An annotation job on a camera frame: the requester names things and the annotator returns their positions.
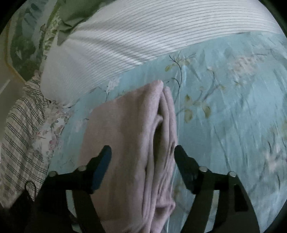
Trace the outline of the pink fleece garment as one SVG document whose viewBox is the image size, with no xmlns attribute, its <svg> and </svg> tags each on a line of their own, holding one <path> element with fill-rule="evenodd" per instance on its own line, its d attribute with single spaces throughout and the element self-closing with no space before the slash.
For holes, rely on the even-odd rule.
<svg viewBox="0 0 287 233">
<path fill-rule="evenodd" d="M 161 232 L 175 208 L 178 143 L 170 89 L 160 80 L 95 108 L 78 158 L 86 165 L 103 146 L 112 156 L 91 199 L 106 232 Z"/>
</svg>

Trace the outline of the plaid checked blanket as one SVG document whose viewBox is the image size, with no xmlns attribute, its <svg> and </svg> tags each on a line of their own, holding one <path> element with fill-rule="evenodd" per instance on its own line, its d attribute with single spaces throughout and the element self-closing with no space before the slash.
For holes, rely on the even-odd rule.
<svg viewBox="0 0 287 233">
<path fill-rule="evenodd" d="M 40 91 L 40 76 L 35 74 L 22 89 L 22 96 L 6 118 L 1 146 L 1 205 L 9 207 L 24 189 L 40 189 L 48 170 L 32 144 L 44 122 L 47 100 Z"/>
</svg>

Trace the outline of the white floral quilt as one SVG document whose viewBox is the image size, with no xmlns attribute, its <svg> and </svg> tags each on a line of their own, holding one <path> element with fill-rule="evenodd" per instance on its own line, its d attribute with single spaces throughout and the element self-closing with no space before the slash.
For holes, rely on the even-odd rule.
<svg viewBox="0 0 287 233">
<path fill-rule="evenodd" d="M 69 118 L 69 108 L 56 101 L 50 102 L 45 109 L 44 122 L 32 143 L 33 150 L 42 157 L 45 164 L 50 163 Z"/>
</svg>

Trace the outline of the light blue floral bedsheet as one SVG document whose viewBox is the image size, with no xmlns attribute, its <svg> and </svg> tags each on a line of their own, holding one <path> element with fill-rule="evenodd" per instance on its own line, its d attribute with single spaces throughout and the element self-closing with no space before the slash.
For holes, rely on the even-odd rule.
<svg viewBox="0 0 287 233">
<path fill-rule="evenodd" d="M 239 176 L 264 232 L 286 202 L 283 34 L 245 32 L 212 39 L 105 81 L 71 108 L 49 170 L 75 169 L 94 108 L 154 80 L 171 89 L 184 150 L 213 172 Z"/>
</svg>

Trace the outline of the green leaf framed picture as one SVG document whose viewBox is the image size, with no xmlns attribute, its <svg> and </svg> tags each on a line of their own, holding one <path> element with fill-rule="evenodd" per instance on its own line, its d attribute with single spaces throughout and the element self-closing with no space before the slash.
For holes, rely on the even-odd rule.
<svg viewBox="0 0 287 233">
<path fill-rule="evenodd" d="M 44 38 L 57 1 L 26 1 L 8 24 L 7 62 L 25 81 L 40 69 Z"/>
</svg>

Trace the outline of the white striped pillow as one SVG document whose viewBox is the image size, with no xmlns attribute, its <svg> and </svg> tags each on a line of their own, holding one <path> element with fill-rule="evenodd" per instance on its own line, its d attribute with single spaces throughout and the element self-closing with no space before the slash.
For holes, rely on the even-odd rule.
<svg viewBox="0 0 287 233">
<path fill-rule="evenodd" d="M 57 34 L 41 76 L 45 98 L 73 104 L 104 81 L 192 44 L 241 32 L 282 34 L 259 1 L 114 1 Z"/>
</svg>

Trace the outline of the green leaf pillow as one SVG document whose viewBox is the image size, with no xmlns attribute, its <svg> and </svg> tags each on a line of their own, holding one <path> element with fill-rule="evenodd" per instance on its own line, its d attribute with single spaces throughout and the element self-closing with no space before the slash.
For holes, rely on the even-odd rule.
<svg viewBox="0 0 287 233">
<path fill-rule="evenodd" d="M 39 47 L 41 48 L 42 59 L 47 59 L 56 36 L 58 36 L 57 44 L 60 46 L 76 26 L 112 2 L 106 0 L 57 1 L 47 23 L 41 27 L 43 33 Z"/>
</svg>

